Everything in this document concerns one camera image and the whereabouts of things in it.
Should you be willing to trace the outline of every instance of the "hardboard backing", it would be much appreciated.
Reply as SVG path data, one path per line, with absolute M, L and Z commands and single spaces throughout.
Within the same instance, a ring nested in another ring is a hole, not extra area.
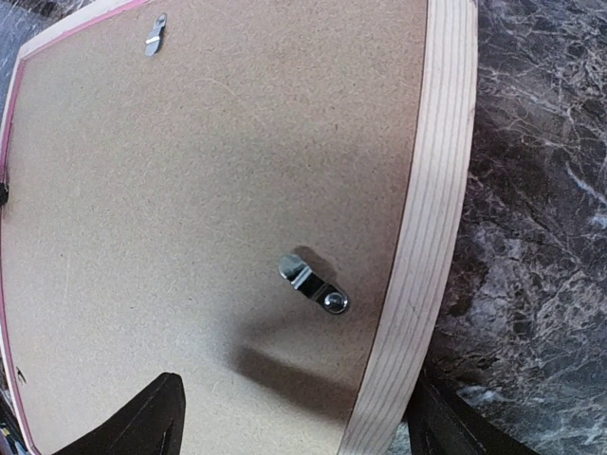
M 42 453 L 165 371 L 186 389 L 184 454 L 338 451 L 395 253 L 425 14 L 154 1 L 28 59 L 2 262 Z M 279 276 L 300 246 L 350 295 L 344 316 Z

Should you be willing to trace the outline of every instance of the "dark marble surface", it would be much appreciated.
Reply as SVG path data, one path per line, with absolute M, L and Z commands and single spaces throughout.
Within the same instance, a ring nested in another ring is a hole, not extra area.
M 88 1 L 0 0 L 21 43 Z M 607 453 L 607 2 L 479 0 L 464 216 L 430 359 L 541 454 Z M 391 454 L 407 453 L 402 428 Z

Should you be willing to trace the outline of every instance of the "metal clip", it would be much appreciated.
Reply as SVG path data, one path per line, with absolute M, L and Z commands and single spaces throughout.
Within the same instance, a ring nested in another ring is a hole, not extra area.
M 162 13 L 154 22 L 154 28 L 145 40 L 145 55 L 151 57 L 156 54 L 162 44 L 162 30 L 167 25 L 167 15 Z
M 297 254 L 285 254 L 281 257 L 278 270 L 294 289 L 318 303 L 332 315 L 339 315 L 348 309 L 349 299 L 336 285 L 325 282 L 314 273 Z

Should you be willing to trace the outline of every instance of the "black object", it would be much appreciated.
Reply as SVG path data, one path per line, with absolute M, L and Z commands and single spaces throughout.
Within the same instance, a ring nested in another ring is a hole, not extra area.
M 19 443 L 21 447 L 26 446 L 17 419 L 4 396 L 0 396 L 0 422 L 2 422 L 0 430 L 5 431 L 7 442 L 14 453 L 17 453 L 15 443 Z
M 185 412 L 181 376 L 163 373 L 107 422 L 55 455 L 178 455 Z
M 9 185 L 0 182 L 0 207 L 9 201 Z
M 490 424 L 430 366 L 422 370 L 405 416 L 413 455 L 538 455 Z

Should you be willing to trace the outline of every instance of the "pink edge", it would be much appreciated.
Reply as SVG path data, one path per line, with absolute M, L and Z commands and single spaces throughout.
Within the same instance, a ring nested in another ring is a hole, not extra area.
M 125 12 L 129 9 L 138 8 L 145 3 L 148 3 L 150 0 L 133 0 L 129 3 L 122 5 L 121 7 L 117 7 L 110 11 L 107 11 L 105 14 L 101 14 L 93 19 L 90 19 L 87 22 L 84 22 L 64 33 L 59 35 L 57 38 L 49 41 L 48 43 L 41 45 L 37 49 L 31 51 L 28 55 L 21 56 L 21 54 L 17 57 L 16 62 L 16 70 L 14 74 L 13 86 L 9 93 L 9 103 L 7 105 L 7 115 L 5 117 L 5 124 L 3 134 L 2 134 L 2 142 L 0 143 L 0 181 L 7 182 L 8 171 L 7 171 L 7 155 L 9 153 L 9 139 L 10 139 L 10 130 L 12 127 L 12 117 L 15 110 L 15 105 L 17 102 L 17 93 L 19 92 L 19 87 L 21 85 L 21 80 L 23 79 L 24 68 L 26 59 L 36 55 L 38 52 L 46 49 L 49 46 L 55 45 L 59 43 L 64 38 L 73 35 L 74 33 L 78 33 L 85 28 L 94 26 L 95 24 L 109 18 Z M 14 363 L 12 361 L 12 354 L 10 352 L 10 342 L 9 342 L 9 327 L 7 324 L 7 311 L 4 300 L 4 280 L 2 279 L 2 259 L 0 254 L 0 329 L 2 330 L 2 357 L 4 360 L 4 366 L 6 370 L 7 379 L 9 382 L 9 391 L 12 397 L 12 401 L 15 407 L 15 412 L 17 414 L 17 420 L 19 422 L 19 427 L 23 432 L 23 437 L 26 442 L 27 449 L 33 455 L 41 455 L 40 450 L 34 444 L 34 439 L 31 435 L 31 431 L 28 425 L 28 419 L 26 417 L 26 412 L 23 406 L 23 401 L 21 399 L 21 394 L 19 393 L 19 387 L 17 386 L 17 375 Z

